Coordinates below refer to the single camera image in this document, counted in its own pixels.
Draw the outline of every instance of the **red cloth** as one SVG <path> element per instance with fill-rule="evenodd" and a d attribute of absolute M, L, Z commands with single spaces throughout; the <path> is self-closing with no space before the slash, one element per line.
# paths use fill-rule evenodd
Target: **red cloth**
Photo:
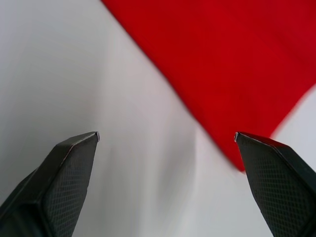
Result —
<path fill-rule="evenodd" d="M 316 83 L 316 1 L 102 1 L 239 170 L 234 133 L 269 137 Z"/>

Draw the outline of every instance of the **white surface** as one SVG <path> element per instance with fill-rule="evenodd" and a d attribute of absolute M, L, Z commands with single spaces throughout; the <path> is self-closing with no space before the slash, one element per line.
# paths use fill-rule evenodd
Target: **white surface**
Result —
<path fill-rule="evenodd" d="M 56 143 L 98 130 L 73 236 L 272 236 L 246 176 L 101 2 L 0 0 L 0 18 L 1 202 Z M 315 98 L 276 135 L 310 158 Z"/>

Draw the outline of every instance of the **red fabric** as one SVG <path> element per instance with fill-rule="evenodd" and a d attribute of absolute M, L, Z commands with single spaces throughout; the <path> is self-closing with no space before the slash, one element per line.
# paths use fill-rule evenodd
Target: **red fabric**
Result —
<path fill-rule="evenodd" d="M 220 149 L 270 136 L 316 82 L 314 0 L 103 0 Z"/>

